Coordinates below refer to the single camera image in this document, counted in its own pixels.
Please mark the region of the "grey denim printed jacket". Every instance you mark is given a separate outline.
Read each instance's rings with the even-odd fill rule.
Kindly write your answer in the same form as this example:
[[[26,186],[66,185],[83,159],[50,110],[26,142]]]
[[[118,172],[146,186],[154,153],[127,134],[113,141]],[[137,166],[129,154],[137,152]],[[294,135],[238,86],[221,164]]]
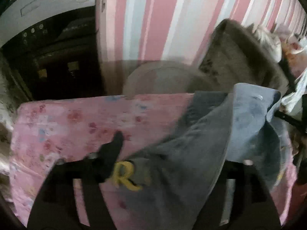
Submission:
[[[278,90],[198,91],[164,139],[115,164],[104,186],[118,229],[193,229],[226,161],[253,165],[270,194],[290,157]]]

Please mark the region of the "white patterned hanging cloth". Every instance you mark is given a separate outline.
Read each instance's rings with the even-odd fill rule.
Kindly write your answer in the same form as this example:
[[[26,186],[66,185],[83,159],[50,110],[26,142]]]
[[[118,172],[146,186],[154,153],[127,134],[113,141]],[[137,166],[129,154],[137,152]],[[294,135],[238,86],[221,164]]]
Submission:
[[[296,82],[296,91],[284,96],[281,99],[281,104],[287,113],[291,113],[296,104],[302,98],[306,90],[306,70],[299,76]]]

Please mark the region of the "pink floral gift bag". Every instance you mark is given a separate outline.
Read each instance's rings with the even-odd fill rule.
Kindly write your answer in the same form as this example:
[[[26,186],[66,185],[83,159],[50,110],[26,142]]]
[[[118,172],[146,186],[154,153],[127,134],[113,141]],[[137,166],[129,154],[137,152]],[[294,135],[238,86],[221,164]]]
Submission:
[[[294,33],[283,24],[276,28],[275,33],[281,41],[281,48],[290,71],[297,80],[306,69],[306,36]]]

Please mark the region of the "pink floral bed sheet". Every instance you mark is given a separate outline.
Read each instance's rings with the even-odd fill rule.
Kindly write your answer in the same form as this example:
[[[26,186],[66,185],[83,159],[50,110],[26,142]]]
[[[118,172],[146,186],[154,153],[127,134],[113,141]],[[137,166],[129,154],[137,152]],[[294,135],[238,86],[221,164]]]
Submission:
[[[37,194],[58,160],[82,160],[111,142],[120,131],[124,142],[117,163],[168,136],[194,94],[143,94],[133,99],[107,96],[23,104],[12,138],[11,165],[13,198],[21,220],[28,224]],[[293,187],[288,178],[296,175],[292,149],[290,157],[279,185],[271,192],[281,226],[288,215]]]

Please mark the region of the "cream white bundled garment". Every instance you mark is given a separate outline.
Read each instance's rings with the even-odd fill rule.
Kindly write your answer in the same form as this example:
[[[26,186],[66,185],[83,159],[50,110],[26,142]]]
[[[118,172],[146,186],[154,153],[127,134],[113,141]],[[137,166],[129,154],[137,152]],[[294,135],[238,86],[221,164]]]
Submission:
[[[279,63],[282,59],[282,47],[279,37],[261,24],[255,26],[252,23],[248,26],[248,29],[274,62]]]

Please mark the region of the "brown blanket covered sofa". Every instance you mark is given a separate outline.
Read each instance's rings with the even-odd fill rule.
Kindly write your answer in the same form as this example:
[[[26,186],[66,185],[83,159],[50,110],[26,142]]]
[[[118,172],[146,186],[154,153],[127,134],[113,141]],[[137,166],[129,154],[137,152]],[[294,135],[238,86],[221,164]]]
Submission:
[[[178,61],[144,63],[127,78],[123,94],[230,92],[236,83],[268,87],[281,94],[285,94],[289,86],[279,64],[252,33],[234,20],[224,19],[214,29],[208,52],[199,67]]]

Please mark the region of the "floral beige curtain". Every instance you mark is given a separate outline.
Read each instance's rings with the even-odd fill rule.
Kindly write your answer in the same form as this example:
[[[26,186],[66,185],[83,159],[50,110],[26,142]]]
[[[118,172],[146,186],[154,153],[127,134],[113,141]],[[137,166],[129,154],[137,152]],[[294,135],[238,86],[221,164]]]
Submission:
[[[16,118],[17,101],[12,72],[1,55],[1,193],[12,210],[15,209],[10,186],[10,142]]]

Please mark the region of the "silver black water dispenser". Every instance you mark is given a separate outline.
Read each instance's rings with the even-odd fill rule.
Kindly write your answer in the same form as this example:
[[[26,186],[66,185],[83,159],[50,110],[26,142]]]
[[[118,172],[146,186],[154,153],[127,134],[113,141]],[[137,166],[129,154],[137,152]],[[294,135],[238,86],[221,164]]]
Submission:
[[[29,100],[105,94],[96,0],[1,0],[1,53]]]

